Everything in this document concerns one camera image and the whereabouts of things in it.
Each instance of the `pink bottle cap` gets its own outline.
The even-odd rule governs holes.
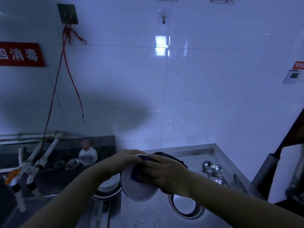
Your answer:
[[[82,148],[84,151],[88,151],[90,149],[90,141],[84,140],[81,142]]]

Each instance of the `white tile wall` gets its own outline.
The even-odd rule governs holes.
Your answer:
[[[49,130],[115,135],[117,150],[215,142],[252,180],[304,106],[304,82],[282,84],[304,59],[304,0],[0,0],[0,41],[39,42],[47,65],[0,67],[1,134],[43,131],[57,3],[75,4],[88,41],[66,48],[85,123],[63,64]]]

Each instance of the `dish soap bottle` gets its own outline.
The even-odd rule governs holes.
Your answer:
[[[93,165],[98,158],[97,151],[93,147],[90,147],[88,140],[82,141],[81,145],[83,149],[79,152],[79,161],[86,166]]]

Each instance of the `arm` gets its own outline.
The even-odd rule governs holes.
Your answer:
[[[143,172],[153,178],[139,179],[166,191],[199,202],[233,227],[300,227],[304,218],[281,207],[220,185],[189,171],[179,162],[148,155],[161,163],[143,160]]]
[[[124,150],[89,167],[63,191],[31,217],[21,228],[75,227],[84,205],[93,197],[98,186],[122,172],[127,165],[139,163],[139,150]]]

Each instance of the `forearm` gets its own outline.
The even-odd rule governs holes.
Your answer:
[[[95,166],[89,167],[21,228],[75,227],[86,203],[103,181],[102,176]]]
[[[191,172],[190,197],[233,227],[292,227],[304,218]]]

